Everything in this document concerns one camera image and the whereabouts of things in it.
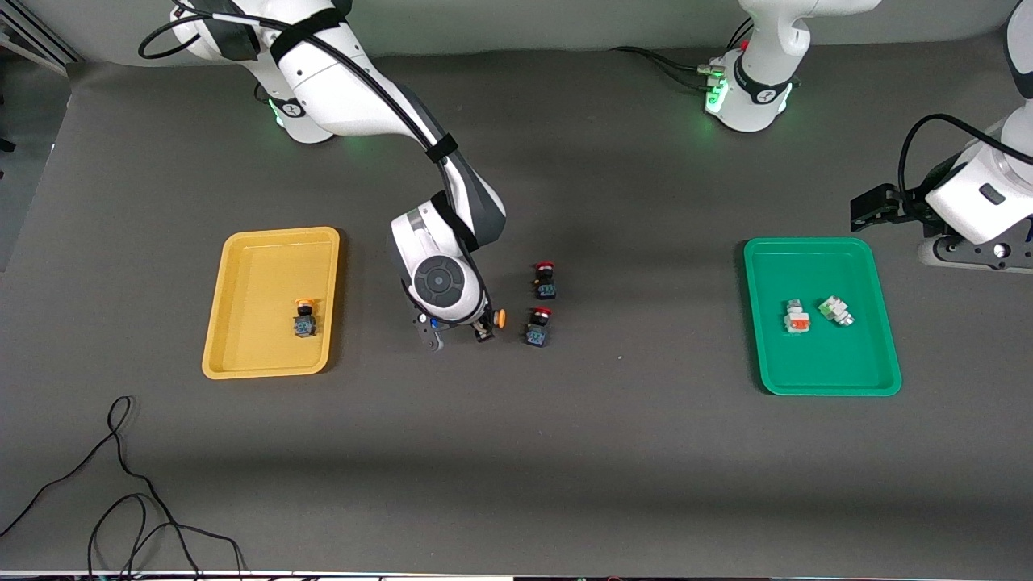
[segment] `cable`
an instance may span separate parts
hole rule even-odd
[[[112,412],[115,410],[116,404],[118,404],[118,402],[120,400],[122,400],[122,399],[123,399],[122,397],[120,397],[119,399],[116,399],[115,403],[112,404],[111,409],[107,410],[108,426],[111,426],[111,416],[112,416]],[[115,426],[115,430],[118,430],[119,428],[121,428],[122,424],[125,422],[125,420],[126,420],[126,416],[122,416],[122,419],[119,420],[119,423]],[[29,503],[25,507],[25,509],[22,510],[22,513],[19,514],[17,517],[14,517],[14,520],[10,521],[10,524],[8,524],[7,527],[3,529],[3,532],[0,532],[0,539],[3,539],[8,532],[10,532],[11,528],[14,528],[14,525],[18,524],[19,521],[21,521],[23,518],[25,518],[25,515],[27,515],[29,513],[29,511],[31,511],[32,508],[36,506],[36,500],[39,500],[39,497],[42,496],[43,492],[45,492],[48,488],[50,488],[50,487],[52,487],[52,486],[54,486],[56,484],[60,484],[60,483],[62,483],[62,482],[64,482],[66,480],[68,480],[69,478],[75,476],[75,473],[79,472],[81,469],[83,469],[83,466],[85,466],[90,460],[93,459],[93,456],[97,453],[97,451],[100,450],[100,448],[102,446],[104,446],[105,444],[107,444],[108,440],[111,440],[113,437],[115,437],[115,430],[111,430],[111,432],[106,436],[104,436],[103,439],[101,439],[100,441],[98,441],[96,444],[96,446],[94,446],[93,449],[90,450],[90,453],[86,455],[86,458],[83,458],[83,461],[80,462],[79,464],[76,464],[75,467],[71,469],[71,471],[69,471],[68,473],[66,473],[65,476],[63,476],[63,477],[61,477],[61,478],[59,478],[57,480],[53,480],[53,481],[44,484],[42,486],[42,488],[40,488],[36,492],[36,495],[32,497],[32,500],[29,500]]]
[[[139,504],[139,530],[136,531],[136,540],[133,541],[133,548],[135,549],[136,546],[139,545],[139,539],[140,537],[144,536],[144,529],[147,528],[147,504],[144,503],[144,498],[147,498],[149,500],[151,499],[150,496],[142,492],[133,492],[131,494],[126,494],[125,496],[116,500],[114,504],[108,507],[107,510],[104,511],[104,514],[100,516],[100,520],[97,521],[97,524],[93,525],[93,531],[90,532],[90,540],[86,544],[87,579],[93,579],[93,550],[94,548],[97,548],[99,551],[99,547],[97,547],[97,533],[100,532],[100,526],[104,524],[105,520],[107,520],[108,515],[115,512],[115,509],[121,507],[122,503],[125,502],[126,500],[135,500],[136,503]],[[130,574],[132,573],[133,556],[135,556],[135,552],[129,554],[129,559],[126,561],[125,568],[123,568],[123,571],[128,570]],[[118,578],[119,579],[122,578],[122,571],[119,571]]]
[[[256,101],[258,101],[260,103],[269,104],[269,100],[263,99],[263,98],[261,98],[258,95],[258,90],[259,89],[262,89],[261,83],[255,83],[255,88],[254,88],[254,90],[251,91],[251,95],[255,98]]]
[[[973,137],[979,140],[980,142],[989,145],[990,147],[1006,155],[1014,157],[1015,159],[1022,161],[1023,163],[1029,163],[1030,165],[1033,165],[1033,156],[1027,155],[1010,146],[1002,144],[998,140],[995,140],[994,137],[988,135],[987,133],[983,133],[979,129],[976,129],[975,127],[969,125],[968,123],[962,121],[961,119],[958,119],[957,117],[946,115],[944,113],[934,113],[932,115],[927,115],[926,117],[919,119],[918,122],[911,127],[911,130],[908,131],[907,137],[904,139],[904,145],[903,147],[901,147],[900,160],[897,163],[897,187],[898,189],[900,189],[901,197],[904,200],[906,210],[911,209],[910,208],[911,201],[908,194],[909,192],[907,190],[907,186],[905,185],[907,156],[908,152],[911,150],[911,142],[914,141],[914,136],[918,133],[918,130],[921,129],[921,127],[926,123],[936,120],[946,121],[947,123],[950,123],[954,127],[958,127],[959,129],[965,131],[966,133],[972,135]],[[922,223],[929,223],[927,222],[927,220],[922,218],[919,218],[919,220],[921,220]]]
[[[152,30],[150,34],[148,34],[147,36],[144,37],[144,39],[139,43],[139,47],[136,48],[136,54],[139,55],[139,58],[147,59],[147,60],[150,61],[150,60],[163,59],[165,57],[170,57],[170,56],[173,56],[173,55],[175,55],[175,54],[177,54],[177,53],[179,53],[181,51],[186,50],[187,48],[190,47],[190,44],[193,44],[194,42],[196,42],[200,38],[199,34],[194,34],[193,37],[190,38],[189,40],[187,40],[186,42],[184,42],[184,43],[182,43],[182,44],[180,44],[180,45],[178,45],[178,47],[176,47],[174,49],[169,49],[169,50],[167,50],[167,51],[165,51],[163,53],[147,54],[145,52],[147,50],[147,48],[151,44],[151,42],[154,42],[155,38],[157,38],[158,36],[161,36],[165,32],[167,32],[167,31],[176,28],[177,26],[179,26],[181,24],[187,24],[187,23],[197,22],[197,21],[202,21],[202,20],[205,20],[205,17],[195,14],[195,16],[192,16],[192,17],[186,17],[186,18],[182,18],[182,19],[177,19],[175,21],[171,21],[171,22],[168,22],[168,23],[165,23],[165,24],[159,26],[158,28]]]
[[[119,406],[122,405],[122,404],[124,404],[124,409],[122,410],[121,416],[119,416],[118,420],[116,421],[116,419],[115,419],[116,418],[116,411],[119,409]],[[162,528],[164,528],[166,526],[173,526],[173,527],[176,528],[176,534],[177,534],[177,537],[179,539],[179,542],[180,542],[180,548],[183,550],[183,556],[186,557],[187,561],[190,563],[190,567],[193,570],[195,576],[200,576],[200,569],[197,567],[197,562],[194,560],[193,555],[190,553],[189,547],[187,547],[186,540],[183,537],[183,532],[182,532],[183,530],[188,530],[188,531],[196,532],[198,534],[204,534],[204,536],[212,538],[212,539],[226,541],[230,545],[232,545],[232,547],[233,547],[233,558],[237,561],[238,573],[241,574],[241,576],[243,577],[243,571],[244,571],[244,569],[247,568],[247,563],[244,560],[244,554],[241,551],[241,547],[240,547],[240,545],[236,541],[233,541],[232,539],[230,539],[228,537],[223,537],[221,534],[216,534],[214,532],[210,532],[210,531],[207,531],[207,530],[197,528],[197,527],[194,527],[194,526],[189,526],[189,525],[186,525],[186,524],[183,524],[183,523],[180,523],[179,521],[177,521],[173,517],[171,511],[168,509],[168,506],[165,504],[164,500],[162,500],[161,496],[158,494],[158,491],[155,489],[154,483],[151,481],[151,479],[149,479],[148,477],[146,477],[144,475],[134,472],[134,471],[132,471],[132,469],[129,468],[129,465],[126,463],[125,450],[124,450],[124,447],[123,447],[123,444],[122,444],[122,436],[119,433],[119,430],[121,430],[122,427],[123,427],[123,425],[125,425],[126,420],[129,417],[129,411],[132,409],[132,405],[133,405],[132,404],[132,399],[129,396],[120,396],[120,397],[116,398],[115,401],[112,402],[112,406],[107,409],[107,435],[105,435],[103,438],[101,438],[101,440],[98,441],[90,450],[90,452],[86,455],[86,457],[79,464],[76,464],[74,468],[71,469],[71,471],[69,471],[68,473],[66,473],[65,476],[63,476],[63,477],[61,477],[61,478],[59,478],[57,480],[54,480],[54,481],[51,481],[51,482],[44,484],[36,492],[35,496],[32,497],[32,499],[25,507],[25,509],[23,509],[22,512],[17,517],[14,517],[14,520],[12,520],[10,522],[10,524],[8,524],[7,527],[4,528],[2,532],[0,532],[0,538],[3,538],[4,536],[6,536],[8,532],[10,532],[10,530],[14,527],[14,525],[17,525],[19,522],[21,522],[21,520],[36,504],[36,501],[43,494],[43,492],[45,492],[50,487],[52,487],[52,486],[54,486],[56,484],[59,484],[61,482],[64,482],[65,480],[67,480],[67,479],[71,478],[72,476],[74,476],[75,473],[77,473],[83,468],[83,466],[85,466],[87,463],[90,462],[90,460],[93,459],[93,457],[96,455],[97,451],[100,450],[101,447],[103,447],[109,440],[114,439],[115,442],[116,442],[116,445],[117,445],[117,455],[118,455],[118,460],[119,460],[119,466],[122,468],[122,471],[124,471],[125,473],[127,473],[127,475],[129,475],[129,476],[131,476],[131,477],[133,477],[133,478],[135,478],[137,480],[144,481],[147,484],[147,487],[148,487],[148,490],[150,491],[150,494],[147,494],[147,493],[144,493],[144,492],[133,492],[133,493],[130,493],[130,494],[126,494],[126,495],[122,496],[121,498],[119,498],[118,500],[116,500],[111,507],[107,508],[106,511],[104,511],[104,514],[100,516],[100,519],[93,526],[93,530],[90,533],[90,539],[89,539],[89,542],[87,544],[86,562],[87,562],[87,570],[89,572],[88,579],[90,581],[92,581],[94,579],[94,575],[93,575],[93,551],[94,551],[94,548],[96,547],[96,544],[97,544],[97,534],[100,531],[100,527],[103,525],[104,521],[107,519],[107,517],[116,509],[118,509],[123,503],[125,503],[125,502],[127,502],[129,500],[135,500],[136,503],[137,503],[137,506],[140,509],[140,524],[139,524],[139,529],[136,532],[136,538],[135,538],[135,541],[133,542],[132,550],[130,551],[129,557],[126,560],[125,565],[123,565],[122,570],[120,571],[119,576],[118,576],[117,579],[122,580],[122,579],[125,578],[125,576],[123,576],[123,574],[122,574],[122,571],[127,572],[128,578],[132,577],[133,559],[136,557],[136,555],[139,553],[139,551],[144,548],[144,546],[147,544],[147,542],[151,539],[151,537],[157,530],[160,530],[160,529],[162,529]],[[155,526],[151,530],[151,532],[149,532],[146,537],[144,536],[144,530],[147,527],[147,504],[144,502],[144,500],[150,500],[150,501],[158,504],[158,507],[160,507],[161,511],[164,513],[165,519],[166,519],[165,522],[163,522],[163,523]]]
[[[734,47],[735,43],[739,42],[744,36],[746,36],[746,34],[751,30],[753,30],[753,18],[748,18],[745,21],[743,21],[743,24],[739,25],[739,28],[735,29],[735,32],[731,33],[731,37],[728,38],[728,44],[725,45],[724,50],[730,51],[731,48]]]
[[[696,71],[695,66],[672,61],[667,57],[664,57],[663,55],[659,55],[657,53],[654,53],[653,51],[649,51],[647,49],[640,49],[638,47],[616,47],[614,49],[611,49],[611,51],[618,51],[621,53],[634,53],[636,55],[641,55],[647,59],[649,59],[650,62],[652,62],[654,65],[656,65],[657,68],[660,69],[660,72],[666,74],[667,78],[674,81],[675,83],[678,83],[679,85],[686,87],[688,89],[700,90],[700,91],[708,90],[708,87],[706,85],[702,85],[700,83],[689,83],[688,81],[685,81],[681,77],[678,77],[677,74],[675,74],[674,71],[667,68],[669,66],[680,71],[695,72]]]
[[[627,45],[625,45],[625,47],[616,47],[614,49],[611,49],[611,51],[619,51],[619,52],[622,52],[622,53],[634,53],[636,55],[641,55],[641,56],[650,59],[651,61],[659,61],[659,62],[661,62],[661,63],[663,63],[663,64],[665,64],[665,65],[667,65],[667,66],[669,66],[671,68],[677,68],[678,70],[684,70],[686,72],[695,72],[696,71],[695,65],[682,64],[682,63],[680,63],[678,61],[672,61],[672,60],[668,59],[667,57],[665,57],[665,56],[663,56],[663,55],[661,55],[661,54],[659,54],[657,52],[650,51],[649,49],[643,49],[640,47],[627,47]]]

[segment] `tabletop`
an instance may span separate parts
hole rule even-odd
[[[705,62],[707,52],[670,56]],[[292,143],[240,68],[75,65],[0,284],[0,515],[137,414],[128,459],[177,518],[252,570],[1028,579],[1033,358],[1022,275],[920,266],[916,224],[862,233],[904,377],[889,398],[782,398],[757,378],[743,243],[848,235],[933,112],[1021,102],[997,36],[817,47],[766,131],[738,134],[635,55],[385,58],[508,211],[474,257],[513,320],[556,263],[552,344],[519,330],[422,348],[385,247],[440,189],[401,136]],[[967,137],[931,126],[912,179]],[[303,377],[200,370],[222,243],[344,239],[332,361]],[[7,570],[85,568],[137,490],[114,450],[0,541]],[[118,561],[135,532],[100,537]],[[206,569],[231,568],[192,540]],[[186,569],[171,539],[148,567]]]

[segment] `green led light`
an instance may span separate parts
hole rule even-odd
[[[276,124],[283,127],[283,119],[280,119],[280,110],[276,109],[273,104],[273,99],[269,99],[269,108],[273,110],[273,115],[276,116]]]
[[[792,92],[792,83],[789,83],[789,86],[785,88],[785,97],[782,98],[782,104],[778,105],[779,113],[785,111],[785,103],[789,102],[789,93],[791,92]]]
[[[711,89],[711,96],[707,98],[707,111],[718,113],[724,104],[724,97],[728,94],[728,81],[722,79],[717,87]]]

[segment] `white robotic arm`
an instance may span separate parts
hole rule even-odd
[[[247,67],[291,137],[398,133],[420,143],[444,191],[393,220],[388,238],[416,309],[413,323],[435,349],[440,331],[461,325],[472,326],[478,340],[491,338],[505,315],[492,309],[470,252],[499,238],[505,209],[415,94],[373,66],[346,22],[350,0],[176,3],[177,37],[201,58]]]
[[[711,59],[725,67],[726,79],[708,100],[706,111],[744,132],[764,129],[785,109],[790,80],[811,47],[803,19],[867,12],[881,0],[739,0],[753,20],[745,51],[732,47]]]
[[[1000,141],[944,114],[919,120],[901,151],[898,183],[882,184],[850,203],[851,231],[919,220],[920,259],[932,266],[1033,272],[1033,0],[1015,6],[1005,29],[1005,55],[1026,104],[1004,123]],[[908,149],[918,129],[948,122],[976,141],[908,187]]]
[[[1015,7],[1005,30],[1008,64],[1027,100],[1005,121],[1001,142],[1033,155],[1033,0]],[[1033,215],[1033,165],[979,142],[926,201],[959,234],[982,244]]]

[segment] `electrical component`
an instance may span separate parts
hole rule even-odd
[[[734,48],[738,30],[725,54],[711,66],[730,69],[726,82],[712,90],[705,111],[728,127],[759,131],[785,110],[792,75],[811,45],[803,19],[866,12],[881,0],[739,0],[750,14],[753,33],[746,48]],[[740,25],[740,29],[749,21]]]
[[[538,263],[534,266],[534,296],[539,301],[556,298],[556,282],[553,281],[553,263]]]
[[[785,330],[796,335],[807,333],[811,330],[811,315],[804,312],[804,305],[800,299],[789,301],[785,308]]]
[[[392,221],[390,255],[407,298],[428,322],[438,323],[435,333],[468,325],[478,341],[491,338],[496,311],[470,254],[499,238],[505,208],[418,97],[373,66],[345,20],[351,2],[173,2],[170,22],[144,39],[142,57],[189,50],[208,60],[238,62],[255,75],[283,127],[302,143],[396,133],[422,146],[444,189]],[[147,54],[167,30],[182,43]],[[428,345],[440,348],[440,338]]]
[[[313,299],[298,299],[294,301],[298,306],[298,316],[294,317],[294,335],[299,337],[316,336],[316,318],[312,316],[315,312],[316,302]]]
[[[543,347],[549,340],[549,319],[553,316],[553,311],[545,307],[534,307],[531,309],[531,318],[524,332],[524,342],[533,347]]]
[[[847,312],[846,309],[847,304],[835,295],[825,299],[825,302],[818,306],[818,312],[828,320],[835,320],[841,327],[853,325],[853,315]]]
[[[702,74],[705,77],[713,77],[715,79],[721,79],[724,77],[724,67],[711,64],[698,64],[696,65],[696,73]]]

